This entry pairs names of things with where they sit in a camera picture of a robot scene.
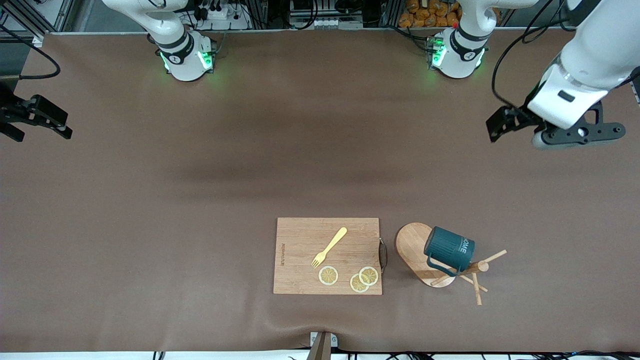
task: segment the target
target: wooden stand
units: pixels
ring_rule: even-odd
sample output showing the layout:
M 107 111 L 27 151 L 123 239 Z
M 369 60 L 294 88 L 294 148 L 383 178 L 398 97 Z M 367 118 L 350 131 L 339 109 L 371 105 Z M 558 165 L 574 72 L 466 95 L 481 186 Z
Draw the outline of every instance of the wooden stand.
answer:
M 433 281 L 438 280 L 438 278 L 442 276 L 442 272 L 427 265 L 427 255 L 424 254 L 424 244 L 430 233 L 431 228 L 419 222 L 412 222 L 405 225 L 396 236 L 396 249 L 411 271 L 413 271 L 425 285 L 442 288 L 452 283 L 455 277 L 449 277 L 436 285 L 431 285 Z M 433 260 L 433 262 L 446 266 L 437 260 Z
M 478 305 L 482 305 L 480 291 L 484 291 L 486 293 L 489 290 L 487 290 L 484 286 L 478 284 L 477 273 L 488 271 L 489 262 L 506 254 L 507 251 L 502 250 L 484 260 L 471 263 L 469 264 L 469 267 L 458 276 L 451 277 L 427 265 L 427 255 L 424 254 L 424 246 L 430 233 L 431 228 L 419 222 L 412 222 L 405 225 L 402 229 L 400 229 L 398 235 L 396 236 L 396 249 L 398 251 L 398 254 L 400 254 L 400 257 L 424 284 L 432 288 L 442 288 L 444 286 L 447 286 L 452 283 L 456 277 L 460 277 L 464 281 L 469 282 L 474 286 L 474 291 L 476 293 L 476 303 Z M 432 262 L 438 265 L 446 266 L 434 259 L 432 259 Z M 469 274 L 473 279 L 469 279 L 466 276 Z

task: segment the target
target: green indicator light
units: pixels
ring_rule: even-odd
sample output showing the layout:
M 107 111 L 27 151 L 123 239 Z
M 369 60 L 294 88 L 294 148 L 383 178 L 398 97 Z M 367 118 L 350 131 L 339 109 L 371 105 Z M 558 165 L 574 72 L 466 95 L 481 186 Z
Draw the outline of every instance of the green indicator light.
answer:
M 482 55 L 484 55 L 484 49 L 482 49 L 480 55 L 478 55 L 478 62 L 476 63 L 476 67 L 480 66 L 480 63 L 482 62 Z
M 440 66 L 440 64 L 442 64 L 442 59 L 444 59 L 445 54 L 447 54 L 447 47 L 443 45 L 440 48 L 440 50 L 436 51 L 436 53 L 433 55 L 432 64 L 434 66 Z
M 207 53 L 198 52 L 198 57 L 200 58 L 200 62 L 205 69 L 209 69 L 211 67 L 211 55 Z
M 164 68 L 169 71 L 169 64 L 166 63 L 166 58 L 164 58 L 164 54 L 160 53 L 160 57 L 162 58 L 162 61 L 164 63 Z

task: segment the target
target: lemon slice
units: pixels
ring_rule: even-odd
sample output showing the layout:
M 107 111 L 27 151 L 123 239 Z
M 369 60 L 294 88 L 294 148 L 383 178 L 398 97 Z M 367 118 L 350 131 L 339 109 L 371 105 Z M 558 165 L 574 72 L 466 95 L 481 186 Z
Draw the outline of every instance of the lemon slice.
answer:
M 320 282 L 325 285 L 333 285 L 336 281 L 338 281 L 338 270 L 336 270 L 333 266 L 325 266 L 320 269 L 318 273 L 318 279 Z
M 357 293 L 363 293 L 369 289 L 368 286 L 360 282 L 358 274 L 353 274 L 349 283 L 351 285 L 351 289 Z
M 374 286 L 376 282 L 378 282 L 378 271 L 371 266 L 365 266 L 360 269 L 358 278 L 362 284 L 366 286 Z

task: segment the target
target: wooden peg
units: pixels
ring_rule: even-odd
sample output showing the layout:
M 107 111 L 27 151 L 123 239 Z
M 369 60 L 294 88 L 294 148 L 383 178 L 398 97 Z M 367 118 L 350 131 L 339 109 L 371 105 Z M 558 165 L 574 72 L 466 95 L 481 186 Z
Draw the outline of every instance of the wooden peg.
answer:
M 484 259 L 483 261 L 488 263 L 489 261 L 496 260 L 497 258 L 501 257 L 502 255 L 504 255 L 506 253 L 507 253 L 507 250 L 502 250 L 502 251 L 498 252 L 497 254 L 491 255 L 490 257 Z
M 484 260 L 480 260 L 480 261 L 477 261 L 475 263 L 471 263 L 471 265 L 469 265 L 469 267 L 465 271 L 463 271 L 460 274 L 458 274 L 458 276 L 467 275 L 467 274 L 474 274 L 476 272 L 485 272 L 487 270 L 489 270 L 489 264 Z M 432 281 L 431 282 L 431 286 L 440 284 L 442 281 L 445 281 L 448 277 L 451 277 L 451 276 L 444 275 L 443 277 Z
M 476 292 L 476 304 L 482 305 L 482 298 L 480 297 L 480 284 L 478 284 L 478 275 L 474 272 L 471 274 L 474 279 L 474 291 Z
M 473 285 L 474 281 L 469 279 L 466 275 L 460 275 L 460 278 L 463 279 L 464 281 L 467 281 L 469 284 Z M 480 287 L 480 290 L 486 292 L 489 292 L 489 290 L 487 290 L 487 288 L 485 288 L 484 286 L 478 284 L 478 286 Z

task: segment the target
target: wooden base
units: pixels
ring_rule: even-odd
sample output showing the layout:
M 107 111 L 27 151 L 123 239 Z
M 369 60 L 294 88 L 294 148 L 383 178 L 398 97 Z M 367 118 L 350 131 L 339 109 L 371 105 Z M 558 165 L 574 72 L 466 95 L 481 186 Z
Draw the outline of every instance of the wooden base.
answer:
M 427 265 L 427 255 L 424 246 L 431 233 L 431 228 L 419 222 L 405 225 L 396 236 L 396 249 L 400 257 L 424 284 L 431 286 L 431 282 L 443 276 L 444 273 Z M 446 267 L 443 263 L 433 260 L 435 264 Z M 455 280 L 450 277 L 438 283 L 434 288 L 442 288 Z

